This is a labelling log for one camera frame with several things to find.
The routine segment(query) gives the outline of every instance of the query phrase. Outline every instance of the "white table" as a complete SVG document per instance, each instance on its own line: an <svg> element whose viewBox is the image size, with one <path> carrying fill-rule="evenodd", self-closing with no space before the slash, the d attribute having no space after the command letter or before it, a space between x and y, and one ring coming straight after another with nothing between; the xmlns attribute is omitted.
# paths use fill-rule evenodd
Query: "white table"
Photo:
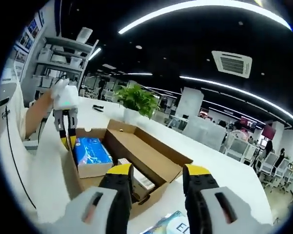
<svg viewBox="0 0 293 234"><path fill-rule="evenodd" d="M122 120L124 108L117 103L80 97L78 128L106 128L110 118ZM103 105L104 113L92 110ZM33 166L34 202L41 222L54 222L64 214L69 196L65 186L61 157L67 152L50 115L41 135ZM265 192L255 172L234 159L200 144L168 127L141 117L138 126L166 145L193 159L193 164L210 170L219 186L227 186L251 207L251 214L261 223L272 224L272 213ZM161 217L176 210L186 215L182 177L171 183L162 199L147 211L131 220L129 234L138 234L154 225Z"/></svg>

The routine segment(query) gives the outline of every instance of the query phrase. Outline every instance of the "open cardboard box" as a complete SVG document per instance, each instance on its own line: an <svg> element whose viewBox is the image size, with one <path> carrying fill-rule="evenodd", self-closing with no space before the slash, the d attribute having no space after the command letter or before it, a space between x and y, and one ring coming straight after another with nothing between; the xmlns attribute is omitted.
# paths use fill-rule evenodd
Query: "open cardboard box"
<svg viewBox="0 0 293 234"><path fill-rule="evenodd" d="M162 197L169 183L182 174L182 167L192 160L163 144L136 126L111 120L107 129L76 129L77 137L96 137L117 160L126 158L155 184L155 189L142 201L132 204L130 218L144 212ZM71 153L62 160L63 174L71 199L91 186L98 186L101 177L80 179Z"/></svg>

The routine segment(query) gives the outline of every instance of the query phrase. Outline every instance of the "air vent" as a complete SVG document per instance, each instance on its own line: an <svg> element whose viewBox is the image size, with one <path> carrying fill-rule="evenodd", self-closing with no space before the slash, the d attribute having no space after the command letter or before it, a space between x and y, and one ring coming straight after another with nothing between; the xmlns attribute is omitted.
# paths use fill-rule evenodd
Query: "air vent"
<svg viewBox="0 0 293 234"><path fill-rule="evenodd" d="M252 58L228 52L212 51L217 69L239 77L249 78Z"/></svg>

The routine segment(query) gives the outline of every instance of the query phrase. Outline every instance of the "blue tissue box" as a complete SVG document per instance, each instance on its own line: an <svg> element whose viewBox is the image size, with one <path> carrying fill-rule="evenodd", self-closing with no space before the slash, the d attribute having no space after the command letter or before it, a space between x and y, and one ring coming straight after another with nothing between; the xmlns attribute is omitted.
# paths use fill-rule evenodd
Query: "blue tissue box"
<svg viewBox="0 0 293 234"><path fill-rule="evenodd" d="M80 178L104 176L113 166L112 157L98 138L77 138L74 150Z"/></svg>

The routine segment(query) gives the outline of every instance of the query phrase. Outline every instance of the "ceiling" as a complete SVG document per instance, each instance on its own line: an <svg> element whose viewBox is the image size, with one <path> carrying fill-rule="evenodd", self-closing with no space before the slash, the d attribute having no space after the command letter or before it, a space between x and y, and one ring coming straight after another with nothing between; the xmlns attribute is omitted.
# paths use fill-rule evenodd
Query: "ceiling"
<svg viewBox="0 0 293 234"><path fill-rule="evenodd" d="M96 2L68 0L62 3L63 37L76 39L80 29L88 27L93 29L93 33L87 43L94 44L96 39L100 40L98 46L102 51L89 62L89 71L151 73L152 76L115 77L133 79L144 86L177 93L185 86L201 89L207 101L263 122L284 120L293 128L290 117L253 97L214 84L180 78L187 76L234 86L293 114L293 32L285 26L244 9L204 6L161 15L121 35L118 33L120 29L140 17L185 1ZM256 5L253 0L244 2ZM273 4L268 0L263 2L264 8L281 16L293 30L293 0L274 0ZM211 54L213 50L251 57L250 77L219 72ZM102 67L103 64L116 69ZM207 102L203 102L203 107L224 110Z"/></svg>

